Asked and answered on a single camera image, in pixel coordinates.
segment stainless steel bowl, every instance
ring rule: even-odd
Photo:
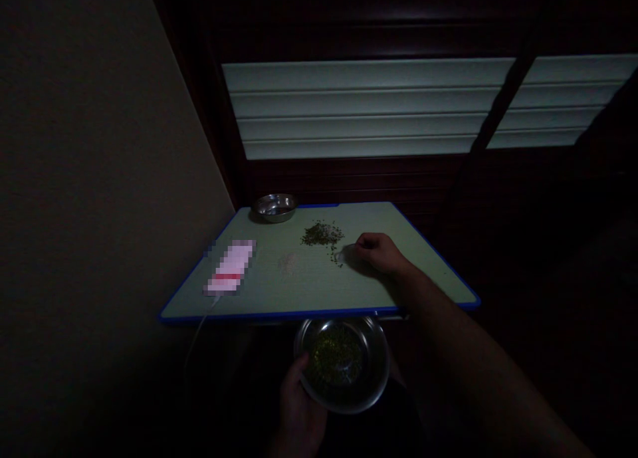
[[[297,208],[297,198],[291,194],[270,194],[253,203],[253,212],[268,222],[285,222]]]
[[[335,360],[326,359],[323,334],[352,348],[337,352]],[[373,318],[305,320],[294,340],[294,355],[303,351],[310,354],[310,363],[301,382],[308,395],[330,411],[360,413],[382,395],[390,375],[390,356],[383,329]]]

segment light green tabletop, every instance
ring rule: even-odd
[[[480,300],[390,202],[347,203],[297,209],[287,222],[263,223],[249,207],[240,209],[212,249],[197,264],[160,314],[164,322],[199,320],[212,297],[202,293],[232,240],[257,240],[256,253],[235,296],[224,296],[210,318],[282,320],[321,315],[397,315],[395,286],[368,264],[331,261],[328,247],[302,245],[305,229],[317,220],[339,227],[343,246],[363,232],[384,232],[414,265],[462,308]]]

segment wall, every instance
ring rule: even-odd
[[[0,441],[23,455],[185,351],[157,313],[233,208],[152,0],[4,2]]]

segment pile of seeds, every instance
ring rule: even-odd
[[[321,332],[310,354],[308,373],[332,386],[352,385],[362,370],[362,353],[354,333],[343,326]]]
[[[330,246],[330,260],[338,263],[334,256],[334,251],[337,249],[336,243],[344,238],[344,233],[341,229],[332,224],[327,224],[325,221],[317,221],[315,225],[306,229],[306,234],[301,238],[301,243],[305,245],[325,245]]]

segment person's right hand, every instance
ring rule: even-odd
[[[411,265],[392,239],[383,233],[362,233],[356,243],[357,255],[380,272],[397,274]]]

